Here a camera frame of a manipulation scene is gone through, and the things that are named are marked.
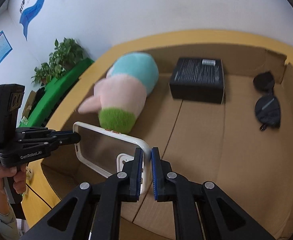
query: green tablecloth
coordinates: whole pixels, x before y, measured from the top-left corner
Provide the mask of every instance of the green tablecloth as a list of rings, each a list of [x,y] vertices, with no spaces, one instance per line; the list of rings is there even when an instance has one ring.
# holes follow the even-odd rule
[[[38,102],[37,106],[28,118],[27,124],[20,123],[19,127],[40,127],[53,111],[56,103],[74,85],[80,75],[93,63],[93,60],[86,58],[74,68],[72,68],[65,76],[59,80],[53,78],[50,83],[45,86],[45,94]]]

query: green fuzzy hair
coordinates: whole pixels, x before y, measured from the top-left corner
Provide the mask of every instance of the green fuzzy hair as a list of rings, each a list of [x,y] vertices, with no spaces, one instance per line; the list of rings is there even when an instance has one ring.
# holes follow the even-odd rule
[[[99,120],[104,129],[128,134],[135,124],[136,118],[133,113],[110,107],[99,112]]]

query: green plant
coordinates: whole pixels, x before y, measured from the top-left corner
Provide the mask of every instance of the green plant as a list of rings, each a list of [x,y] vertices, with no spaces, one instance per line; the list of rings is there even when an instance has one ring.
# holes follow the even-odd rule
[[[49,62],[42,63],[41,68],[35,68],[32,83],[49,83],[53,77],[59,79],[72,69],[79,61],[83,60],[83,49],[74,39],[64,38],[59,44],[55,40],[54,52],[49,54]]]

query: hand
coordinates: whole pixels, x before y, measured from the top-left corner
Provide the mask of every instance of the hand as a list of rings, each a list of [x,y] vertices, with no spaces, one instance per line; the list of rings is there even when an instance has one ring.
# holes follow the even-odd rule
[[[4,191],[3,178],[4,177],[13,177],[14,184],[13,188],[19,194],[25,192],[26,190],[26,164],[21,166],[21,171],[16,170],[16,167],[5,168],[0,164],[0,214],[8,214],[9,206],[7,196]]]

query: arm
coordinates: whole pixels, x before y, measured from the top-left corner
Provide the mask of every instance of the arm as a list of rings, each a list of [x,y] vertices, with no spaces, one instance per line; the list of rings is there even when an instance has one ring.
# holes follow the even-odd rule
[[[14,177],[13,187],[17,193],[23,193],[26,190],[26,165],[17,172],[16,167],[5,168],[0,164],[0,233],[7,240],[19,239],[17,231],[16,218],[14,212],[8,203],[7,196],[3,187],[4,177]]]

